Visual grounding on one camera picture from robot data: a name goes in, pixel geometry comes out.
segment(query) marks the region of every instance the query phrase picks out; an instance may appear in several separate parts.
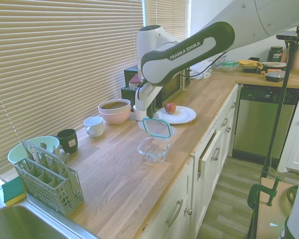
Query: white cup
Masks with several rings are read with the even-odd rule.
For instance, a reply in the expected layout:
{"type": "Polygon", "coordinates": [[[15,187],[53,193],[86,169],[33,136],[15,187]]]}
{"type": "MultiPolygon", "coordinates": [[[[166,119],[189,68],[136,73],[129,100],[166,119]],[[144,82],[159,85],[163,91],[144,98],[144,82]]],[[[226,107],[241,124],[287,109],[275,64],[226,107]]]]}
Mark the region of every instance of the white cup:
{"type": "Polygon", "coordinates": [[[95,116],[84,120],[83,125],[86,133],[89,137],[99,137],[104,133],[103,119],[102,117],[95,116]]]}
{"type": "Polygon", "coordinates": [[[137,121],[142,121],[147,116],[146,111],[137,110],[135,105],[133,106],[133,110],[137,121]]]}

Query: white wall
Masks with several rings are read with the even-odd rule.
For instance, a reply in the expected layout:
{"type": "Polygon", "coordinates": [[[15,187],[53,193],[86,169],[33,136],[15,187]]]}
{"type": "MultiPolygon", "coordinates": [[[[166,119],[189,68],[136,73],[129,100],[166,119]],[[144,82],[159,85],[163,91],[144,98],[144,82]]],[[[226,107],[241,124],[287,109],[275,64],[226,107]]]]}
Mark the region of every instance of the white wall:
{"type": "MultiPolygon", "coordinates": [[[[191,0],[190,34],[193,35],[203,28],[231,2],[232,0],[191,0]]],[[[285,46],[285,43],[277,40],[276,36],[272,36],[229,51],[226,54],[226,60],[239,61],[250,57],[259,57],[260,61],[267,61],[268,51],[271,46],[285,46]]]]}

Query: window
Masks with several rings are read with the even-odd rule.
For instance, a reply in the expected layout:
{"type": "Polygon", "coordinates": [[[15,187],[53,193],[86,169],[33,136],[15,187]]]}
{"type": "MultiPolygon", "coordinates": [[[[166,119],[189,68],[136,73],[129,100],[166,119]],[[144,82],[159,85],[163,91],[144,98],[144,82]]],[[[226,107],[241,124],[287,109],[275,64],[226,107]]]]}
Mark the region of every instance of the window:
{"type": "Polygon", "coordinates": [[[161,25],[170,35],[184,40],[190,31],[190,0],[145,0],[147,25],[161,25]]]}
{"type": "Polygon", "coordinates": [[[0,1],[0,174],[20,141],[82,128],[137,64],[141,0],[0,1]]]}

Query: franka emika robot arm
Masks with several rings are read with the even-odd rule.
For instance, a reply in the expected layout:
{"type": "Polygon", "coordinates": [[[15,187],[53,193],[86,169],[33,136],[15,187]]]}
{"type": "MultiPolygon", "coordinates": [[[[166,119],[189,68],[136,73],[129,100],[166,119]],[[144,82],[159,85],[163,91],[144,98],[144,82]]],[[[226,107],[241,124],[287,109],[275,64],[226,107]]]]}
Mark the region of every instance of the franka emika robot arm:
{"type": "Polygon", "coordinates": [[[180,71],[216,54],[299,26],[299,0],[234,0],[203,29],[179,42],[159,25],[137,36],[139,71],[145,78],[135,103],[145,111],[180,71]]]}

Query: dishwasher control panel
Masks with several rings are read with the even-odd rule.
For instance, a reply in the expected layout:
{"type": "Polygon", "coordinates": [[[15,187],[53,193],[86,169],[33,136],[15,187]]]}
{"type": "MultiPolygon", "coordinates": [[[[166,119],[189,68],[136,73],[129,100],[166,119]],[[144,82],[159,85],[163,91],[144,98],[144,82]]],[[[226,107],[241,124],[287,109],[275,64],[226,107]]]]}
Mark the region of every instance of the dishwasher control panel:
{"type": "MultiPolygon", "coordinates": [[[[244,85],[240,99],[248,101],[278,104],[280,87],[262,87],[244,85]]],[[[284,99],[285,105],[296,105],[299,99],[299,89],[288,88],[284,99]]]]}

